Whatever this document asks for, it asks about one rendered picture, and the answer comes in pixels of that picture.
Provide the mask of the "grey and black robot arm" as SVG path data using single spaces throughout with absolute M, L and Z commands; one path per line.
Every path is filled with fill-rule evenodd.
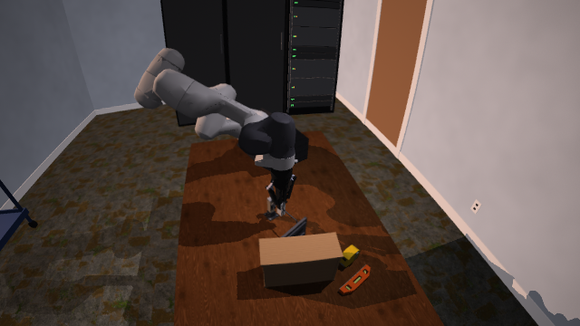
M 147 109 L 158 108 L 163 100 L 176 111 L 198 118 L 195 131 L 202 139 L 222 134 L 238 138 L 245 153 L 256 155 L 256 166 L 288 170 L 297 163 L 295 122 L 290 115 L 274 112 L 268 116 L 249 109 L 235 101 L 237 93 L 231 85 L 208 88 L 180 73 L 184 65 L 178 51 L 162 49 L 142 75 L 135 100 Z

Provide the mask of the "orange spirit level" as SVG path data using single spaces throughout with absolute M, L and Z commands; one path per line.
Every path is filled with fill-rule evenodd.
M 370 270 L 371 267 L 366 264 L 355 276 L 353 276 L 346 284 L 344 284 L 339 289 L 339 292 L 342 295 L 354 292 L 369 277 Z

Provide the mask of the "brown wooden cabinet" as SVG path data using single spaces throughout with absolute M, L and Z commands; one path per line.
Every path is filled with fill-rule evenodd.
M 305 235 L 306 222 L 305 216 L 281 237 L 259 239 L 265 288 L 334 280 L 343 258 L 337 235 Z

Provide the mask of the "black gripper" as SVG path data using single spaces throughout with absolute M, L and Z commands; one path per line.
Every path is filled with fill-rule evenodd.
M 285 215 L 285 204 L 290 198 L 296 176 L 293 173 L 293 168 L 288 170 L 271 169 L 271 184 L 266 186 L 272 201 L 276 204 L 277 213 L 282 216 Z M 273 186 L 275 186 L 275 191 Z M 284 210 L 283 210 L 284 209 Z

